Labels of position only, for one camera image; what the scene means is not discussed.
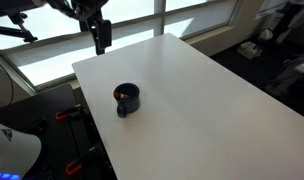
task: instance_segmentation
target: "wall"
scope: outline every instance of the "wall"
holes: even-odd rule
[[[260,30],[265,17],[256,18],[264,0],[239,0],[231,27],[223,27],[186,40],[188,44],[212,56],[241,42],[247,35]]]
[[[266,17],[256,18],[264,0],[239,0],[231,26],[222,27],[208,33],[186,40],[194,48],[211,56],[241,42],[247,35],[257,32]],[[34,94],[27,85],[6,66],[15,79],[15,101]],[[0,107],[7,105],[10,100],[10,83],[7,76],[0,69]]]
[[[20,101],[27,97],[33,95],[33,91],[29,89],[27,86],[22,87],[19,84],[22,84],[23,81],[18,78],[18,76],[14,73],[13,70],[9,68],[6,64],[2,64],[9,74],[14,79],[13,87],[14,87],[14,99],[13,102]],[[4,73],[2,69],[0,69],[0,107],[6,106],[9,104],[11,99],[11,84],[8,76]]]

